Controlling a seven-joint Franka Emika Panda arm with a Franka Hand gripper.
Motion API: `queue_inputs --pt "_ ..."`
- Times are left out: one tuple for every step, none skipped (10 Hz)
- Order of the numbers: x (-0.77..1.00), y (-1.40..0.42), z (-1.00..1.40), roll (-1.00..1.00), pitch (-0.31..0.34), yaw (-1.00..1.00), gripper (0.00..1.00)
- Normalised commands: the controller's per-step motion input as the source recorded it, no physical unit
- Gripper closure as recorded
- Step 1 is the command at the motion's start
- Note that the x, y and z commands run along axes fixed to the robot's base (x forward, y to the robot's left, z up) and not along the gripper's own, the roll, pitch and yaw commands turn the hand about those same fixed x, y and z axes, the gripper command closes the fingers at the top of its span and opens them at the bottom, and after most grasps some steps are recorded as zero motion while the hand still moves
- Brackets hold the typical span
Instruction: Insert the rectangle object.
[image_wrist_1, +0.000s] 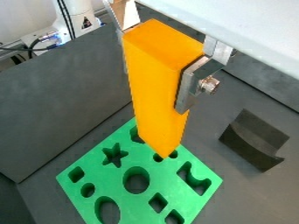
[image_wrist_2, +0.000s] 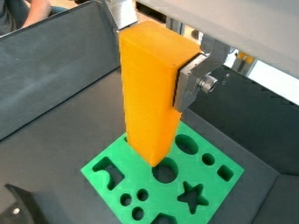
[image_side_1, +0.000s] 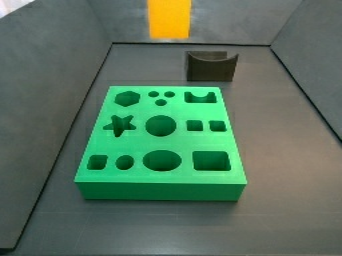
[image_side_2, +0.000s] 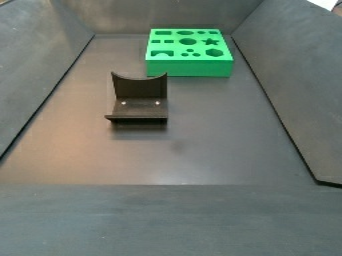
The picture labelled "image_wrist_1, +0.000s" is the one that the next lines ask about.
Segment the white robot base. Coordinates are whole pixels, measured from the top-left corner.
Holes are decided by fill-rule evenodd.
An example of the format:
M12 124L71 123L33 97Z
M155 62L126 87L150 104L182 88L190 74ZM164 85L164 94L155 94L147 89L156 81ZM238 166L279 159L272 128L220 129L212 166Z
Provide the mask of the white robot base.
M27 46L39 39L41 48L56 41L64 44L102 26L95 16L91 0L51 0L56 19L51 26L21 37Z

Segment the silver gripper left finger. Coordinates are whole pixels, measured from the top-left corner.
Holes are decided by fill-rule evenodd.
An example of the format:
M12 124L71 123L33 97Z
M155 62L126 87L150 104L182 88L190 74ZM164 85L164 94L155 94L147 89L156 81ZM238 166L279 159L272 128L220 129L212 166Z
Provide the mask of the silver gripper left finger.
M107 13L116 27L118 42L123 46L124 34L140 24L135 0L103 0Z

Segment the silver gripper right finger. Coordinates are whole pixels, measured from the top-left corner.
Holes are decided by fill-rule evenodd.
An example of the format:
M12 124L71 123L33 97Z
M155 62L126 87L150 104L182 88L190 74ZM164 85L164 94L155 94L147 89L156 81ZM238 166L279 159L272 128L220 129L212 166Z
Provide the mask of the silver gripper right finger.
M184 114L200 93L212 95L220 82L214 74L227 65L232 47L211 36L203 42L203 55L183 69L175 110Z

